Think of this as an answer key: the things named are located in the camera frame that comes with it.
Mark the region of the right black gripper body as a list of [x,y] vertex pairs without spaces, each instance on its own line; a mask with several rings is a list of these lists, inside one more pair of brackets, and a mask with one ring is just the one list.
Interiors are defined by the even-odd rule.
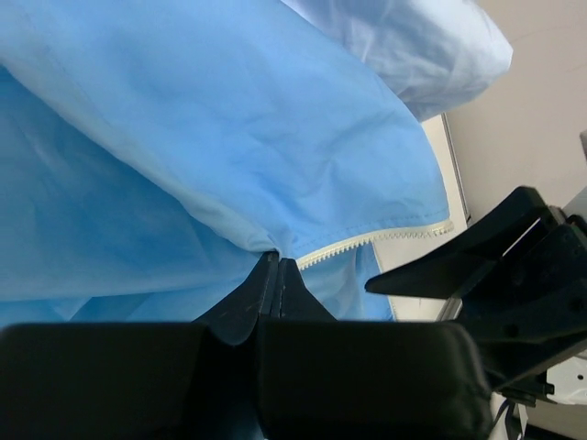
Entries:
[[457,321],[495,390],[585,350],[585,221],[573,215],[536,244],[524,236],[464,297]]

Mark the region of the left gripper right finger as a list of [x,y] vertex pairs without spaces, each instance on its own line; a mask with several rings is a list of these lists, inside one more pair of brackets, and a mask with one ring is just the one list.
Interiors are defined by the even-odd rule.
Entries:
[[269,439],[486,439],[492,392],[457,324],[339,321],[290,259],[260,316],[256,400]]

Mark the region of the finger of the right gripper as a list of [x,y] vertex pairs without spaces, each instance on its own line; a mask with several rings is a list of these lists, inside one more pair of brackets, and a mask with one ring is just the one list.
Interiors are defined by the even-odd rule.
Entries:
[[492,211],[449,242],[366,282],[370,293],[447,299],[468,281],[478,283],[504,263],[504,255],[536,222],[558,220],[558,207],[538,191],[515,188]]

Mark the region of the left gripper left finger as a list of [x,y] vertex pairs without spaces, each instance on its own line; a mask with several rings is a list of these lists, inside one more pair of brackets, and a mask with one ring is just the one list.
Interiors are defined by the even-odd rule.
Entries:
[[259,439],[251,338],[279,259],[191,323],[14,324],[1,332],[4,439]]

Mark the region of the light blue zip jacket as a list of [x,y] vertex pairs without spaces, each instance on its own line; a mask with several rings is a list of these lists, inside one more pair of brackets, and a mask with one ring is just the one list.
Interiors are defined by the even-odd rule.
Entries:
[[1,324],[189,322],[266,251],[339,319],[451,229],[424,121],[513,50],[473,1],[4,1]]

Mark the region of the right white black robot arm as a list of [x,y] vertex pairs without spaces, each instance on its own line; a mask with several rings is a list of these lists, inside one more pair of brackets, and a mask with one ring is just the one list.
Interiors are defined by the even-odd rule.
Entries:
[[521,186],[368,292],[456,305],[493,388],[522,402],[586,401],[586,222]]

